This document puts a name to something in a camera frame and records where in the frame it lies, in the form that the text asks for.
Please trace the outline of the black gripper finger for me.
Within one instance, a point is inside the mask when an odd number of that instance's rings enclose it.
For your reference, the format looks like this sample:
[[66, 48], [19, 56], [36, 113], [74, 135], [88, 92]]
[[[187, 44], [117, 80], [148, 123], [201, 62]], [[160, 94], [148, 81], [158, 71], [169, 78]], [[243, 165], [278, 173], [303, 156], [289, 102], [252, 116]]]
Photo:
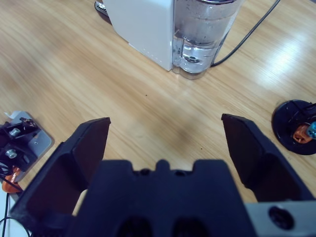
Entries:
[[222, 114], [230, 157], [258, 202], [315, 200], [287, 159], [251, 120]]
[[62, 237], [104, 156], [110, 118], [80, 124], [41, 167], [10, 210], [35, 237]]

